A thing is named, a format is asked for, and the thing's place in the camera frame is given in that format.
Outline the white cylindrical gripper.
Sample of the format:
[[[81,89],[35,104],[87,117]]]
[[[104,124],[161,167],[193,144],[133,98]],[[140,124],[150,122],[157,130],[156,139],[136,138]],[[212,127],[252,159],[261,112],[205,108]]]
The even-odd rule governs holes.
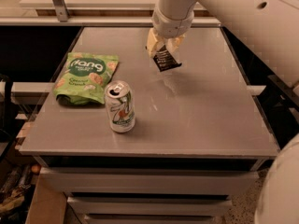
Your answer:
[[[194,13],[191,12],[185,19],[170,19],[158,8],[154,9],[152,24],[149,29],[146,50],[153,58],[156,52],[165,44],[169,52],[175,52],[185,38],[185,33],[191,28]]]

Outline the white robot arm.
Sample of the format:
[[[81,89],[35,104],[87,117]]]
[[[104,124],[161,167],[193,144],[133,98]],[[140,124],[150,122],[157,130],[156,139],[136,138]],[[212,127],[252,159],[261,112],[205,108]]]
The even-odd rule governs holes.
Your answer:
[[[192,25],[199,3],[275,74],[291,97],[299,96],[297,0],[158,0],[147,51],[154,56],[167,39],[173,47]],[[263,182],[254,224],[299,224],[299,139],[278,153]]]

